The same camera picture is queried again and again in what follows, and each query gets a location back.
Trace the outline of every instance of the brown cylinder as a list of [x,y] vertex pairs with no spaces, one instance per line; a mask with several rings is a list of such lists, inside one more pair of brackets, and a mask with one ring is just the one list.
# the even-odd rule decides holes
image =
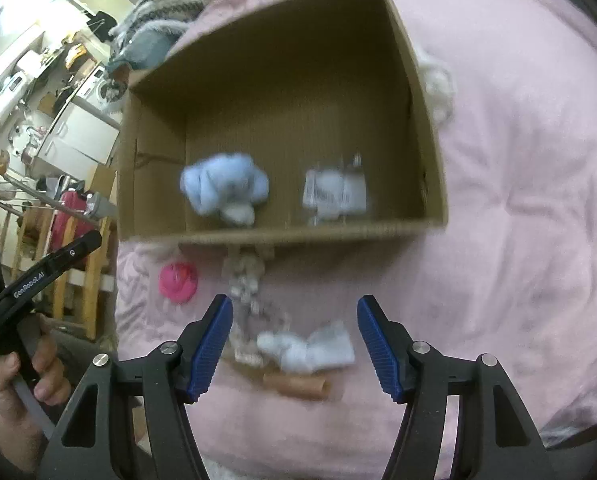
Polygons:
[[263,375],[262,383],[281,395],[307,400],[325,400],[332,385],[323,376],[306,376],[269,372]]

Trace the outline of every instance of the pink round object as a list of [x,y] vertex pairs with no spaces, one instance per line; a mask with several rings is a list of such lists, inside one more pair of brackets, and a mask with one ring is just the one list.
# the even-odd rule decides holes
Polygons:
[[190,301],[198,288],[196,267],[185,262],[169,264],[161,269],[158,290],[174,303]]

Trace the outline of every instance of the screw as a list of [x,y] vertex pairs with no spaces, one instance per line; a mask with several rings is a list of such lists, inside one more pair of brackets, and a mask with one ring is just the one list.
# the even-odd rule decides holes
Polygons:
[[481,360],[485,366],[496,366],[498,364],[498,360],[492,354],[483,354]]
[[412,345],[412,350],[417,354],[427,354],[430,351],[430,345],[425,341],[415,341]]
[[105,366],[107,362],[110,360],[110,356],[107,354],[98,354],[92,362],[94,366]]
[[178,343],[176,341],[165,341],[161,345],[161,353],[170,355],[178,351]]

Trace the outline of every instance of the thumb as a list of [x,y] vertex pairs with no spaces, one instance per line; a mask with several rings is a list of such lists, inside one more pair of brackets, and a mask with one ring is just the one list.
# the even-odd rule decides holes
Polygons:
[[11,384],[20,368],[21,360],[15,352],[0,356],[0,417],[3,420],[14,422],[25,414],[25,408]]

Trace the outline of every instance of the human hand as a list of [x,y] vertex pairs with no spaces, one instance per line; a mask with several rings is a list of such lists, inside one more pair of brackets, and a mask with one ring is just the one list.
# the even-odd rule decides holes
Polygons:
[[[63,363],[56,357],[56,342],[47,333],[38,340],[32,366],[40,375],[34,388],[39,402],[56,406],[69,399],[72,388],[64,378]],[[12,387],[20,367],[21,359],[15,352],[0,356],[0,449],[16,467],[32,472],[44,437]]]

